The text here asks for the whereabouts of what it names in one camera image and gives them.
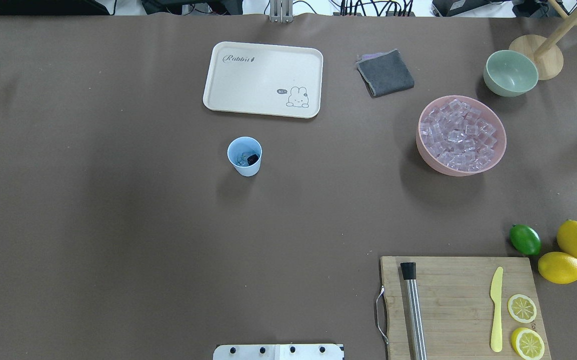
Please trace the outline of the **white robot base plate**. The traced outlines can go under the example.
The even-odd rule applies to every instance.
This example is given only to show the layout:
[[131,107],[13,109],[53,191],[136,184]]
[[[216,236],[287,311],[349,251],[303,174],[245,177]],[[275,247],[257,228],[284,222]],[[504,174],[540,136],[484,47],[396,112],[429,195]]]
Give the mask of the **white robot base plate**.
[[344,346],[334,343],[223,344],[213,360],[344,360]]

